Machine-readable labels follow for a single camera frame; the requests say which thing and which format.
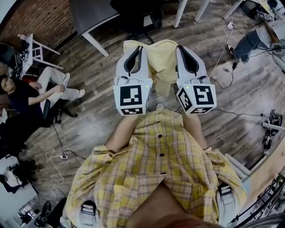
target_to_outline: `wooden floor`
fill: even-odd
[[[170,39],[196,52],[204,61],[208,74],[212,71],[219,58],[230,31],[226,25],[231,20],[222,18],[229,4],[227,0],[210,3],[199,22],[194,22],[195,14],[201,1],[188,2],[177,29],[173,28],[178,3],[168,4],[164,10],[163,26],[157,31],[150,32],[156,41]],[[254,24],[238,8],[232,15],[234,25],[243,33]],[[63,116],[61,125],[55,125],[61,138],[64,150],[73,150],[79,156],[87,157],[92,148],[103,144],[121,118],[115,109],[112,90],[115,67],[123,55],[123,42],[126,34],[113,19],[93,31],[96,39],[106,48],[110,56],[105,58],[83,37],[77,36],[61,48],[61,55],[53,61],[71,73],[69,85],[73,88],[85,88],[86,95],[72,103],[68,108],[78,113],[77,118]],[[229,43],[235,46],[243,35],[234,30]],[[147,43],[144,37],[139,39]],[[222,86],[230,83],[232,59],[225,51],[220,64],[212,74]],[[232,86],[222,90],[216,85],[219,109],[237,113],[268,115],[276,109],[284,114],[285,77],[276,67],[269,54],[262,54],[250,59],[247,65],[239,63],[233,72]],[[153,91],[149,109],[153,110],[156,103],[161,102],[170,109],[176,110],[179,103],[170,92],[169,97],[162,97]],[[262,140],[265,130],[261,127],[265,120],[262,117],[236,116],[233,114],[211,111],[200,116],[204,135],[209,145],[218,148],[222,153],[229,153],[246,167],[251,167],[262,155]],[[277,147],[284,133],[278,133],[273,139],[271,150]],[[24,159],[35,159],[40,168],[37,170],[35,186],[40,192],[40,204],[50,200],[55,204],[57,198],[50,190],[51,178],[62,181],[58,171],[51,161],[46,158],[46,152],[56,156],[61,154],[56,132],[51,127],[37,130],[28,140],[29,150]],[[60,169],[65,180],[63,184],[53,182],[54,187],[68,194],[76,170],[83,159],[67,153],[68,159],[54,158],[53,161]],[[62,194],[56,190],[59,198]]]

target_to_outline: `shoe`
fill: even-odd
[[[63,83],[62,83],[65,88],[67,87],[67,83],[68,83],[69,79],[70,79],[70,73],[66,73],[65,78],[64,78]]]
[[[230,55],[234,58],[234,56],[233,56],[233,47],[231,45],[227,45],[227,50],[230,53]]]
[[[78,98],[82,98],[85,95],[85,89],[79,90]]]
[[[159,110],[159,109],[164,109],[164,106],[162,105],[162,103],[158,103],[156,105],[156,109],[155,110]]]

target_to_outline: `electrical outlet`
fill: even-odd
[[[229,30],[232,30],[232,28],[233,28],[233,23],[232,23],[232,22],[228,23],[227,28],[228,28]]]

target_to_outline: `yellow plaid shirt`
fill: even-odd
[[[161,182],[188,213],[208,222],[219,217],[218,180],[231,186],[242,208],[246,191],[228,159],[218,150],[202,150],[180,114],[158,110],[139,120],[128,148],[113,154],[95,147],[78,169],[66,203],[74,225],[82,203],[93,194],[100,227],[123,227]]]

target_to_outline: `desk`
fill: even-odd
[[[184,12],[184,9],[185,9],[185,6],[186,6],[186,3],[187,3],[188,0],[182,0],[179,4],[179,8],[178,8],[178,11],[177,11],[177,14],[176,14],[176,18],[175,18],[175,21],[174,21],[174,28],[177,28],[178,25],[179,25],[179,22],[181,20],[181,16]],[[227,19],[227,17],[229,15],[231,15],[231,13],[243,2],[244,0],[238,0],[229,10],[228,12],[223,16],[224,19]],[[271,11],[269,5],[267,4],[267,1],[266,0],[251,0],[255,3],[258,3],[260,4],[266,11],[267,13],[271,14],[272,16],[274,16],[273,12]],[[208,4],[211,2],[211,0],[203,0],[201,6],[200,6],[200,9],[195,17],[195,21],[199,21],[202,14],[204,13],[205,9],[207,8]]]
[[[49,63],[49,62],[46,62],[43,59],[43,48],[48,49],[49,51],[52,51],[52,52],[60,55],[59,52],[35,41],[33,39],[33,34],[31,34],[29,36],[18,35],[18,37],[21,40],[24,40],[29,44],[29,46],[28,46],[28,60],[26,62],[23,62],[22,71],[20,74],[20,79],[22,79],[23,76],[25,74],[27,74],[28,69],[33,65],[33,61],[37,61],[37,62],[44,63],[44,64],[49,65],[49,66],[53,66],[53,67],[56,67],[59,69],[63,69],[63,67],[57,66],[57,65]],[[39,47],[33,48],[33,44],[37,44]]]
[[[111,5],[111,0],[69,0],[71,13],[75,21],[77,33],[88,40],[105,57],[109,54],[90,35],[90,32],[101,24],[119,16]]]

